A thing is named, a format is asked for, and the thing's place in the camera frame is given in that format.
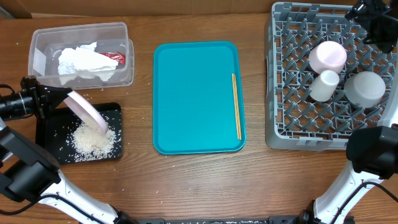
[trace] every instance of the wood grain surface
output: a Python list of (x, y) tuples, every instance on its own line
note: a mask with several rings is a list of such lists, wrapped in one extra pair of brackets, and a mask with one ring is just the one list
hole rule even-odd
[[(117, 161), (62, 167), (77, 186), (134, 218), (260, 218), (297, 215), (325, 192), (346, 163), (345, 152), (271, 149), (265, 143), (264, 25), (268, 14), (223, 16), (87, 17), (0, 21), (0, 83), (20, 90), (36, 29), (125, 22), (134, 43), (136, 73), (129, 87), (83, 90), (92, 103), (122, 106), (124, 154)], [(152, 145), (152, 63), (167, 42), (229, 40), (239, 50), (248, 140), (236, 153), (167, 156)], [(35, 118), (9, 126), (34, 139)], [(398, 194), (398, 178), (384, 184)], [(0, 196), (0, 209), (17, 210)], [(351, 212), (358, 223), (397, 223), (398, 205), (379, 189)], [(77, 223), (56, 209), (35, 205), (0, 223)]]

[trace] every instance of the clear plastic bin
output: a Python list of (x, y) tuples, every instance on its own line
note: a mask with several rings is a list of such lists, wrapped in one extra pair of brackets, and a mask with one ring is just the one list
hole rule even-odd
[[(63, 49), (75, 49), (93, 42), (97, 42), (95, 52), (121, 52), (126, 56), (126, 63), (119, 63), (115, 70), (80, 72), (61, 76), (58, 74), (58, 58)], [(98, 76), (109, 73), (113, 73), (113, 75), (106, 82)], [(28, 75), (36, 77), (43, 85), (73, 89), (131, 85), (134, 78), (134, 47), (132, 41), (129, 40), (126, 24), (112, 22), (35, 31), (30, 44)], [(60, 77), (75, 78), (62, 85)]]

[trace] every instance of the teal tray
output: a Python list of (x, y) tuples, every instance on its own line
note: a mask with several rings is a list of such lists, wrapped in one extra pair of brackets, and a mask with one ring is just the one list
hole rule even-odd
[[(236, 133), (236, 75), (242, 140)], [(228, 41), (160, 45), (154, 53), (154, 146), (163, 154), (235, 152), (246, 143), (239, 56)]]

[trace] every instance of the white tissue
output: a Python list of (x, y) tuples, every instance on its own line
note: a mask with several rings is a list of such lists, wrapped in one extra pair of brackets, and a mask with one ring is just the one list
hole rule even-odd
[[(61, 84), (64, 85), (70, 80), (74, 80), (77, 76), (63, 76), (68, 74), (79, 74), (87, 72), (98, 72), (115, 70), (119, 62), (105, 55), (94, 52), (97, 42), (90, 45), (82, 45), (76, 50), (66, 48), (59, 57), (58, 74), (60, 75)], [(82, 78), (95, 78), (98, 76), (103, 82), (108, 81), (114, 72), (104, 73), (100, 75), (79, 75)]]

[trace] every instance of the dish rack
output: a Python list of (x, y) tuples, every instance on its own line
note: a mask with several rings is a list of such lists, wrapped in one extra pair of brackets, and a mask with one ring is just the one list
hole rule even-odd
[[(384, 54), (365, 45), (366, 31), (345, 19), (352, 6), (277, 2), (265, 27), (267, 64), (266, 143), (274, 149), (323, 151), (345, 149), (350, 134), (377, 125), (386, 107), (396, 49)], [(309, 97), (317, 74), (308, 55), (318, 44), (332, 40), (347, 51), (340, 82), (326, 102)], [(352, 75), (372, 71), (386, 83), (378, 105), (361, 108), (345, 97), (344, 83)]]

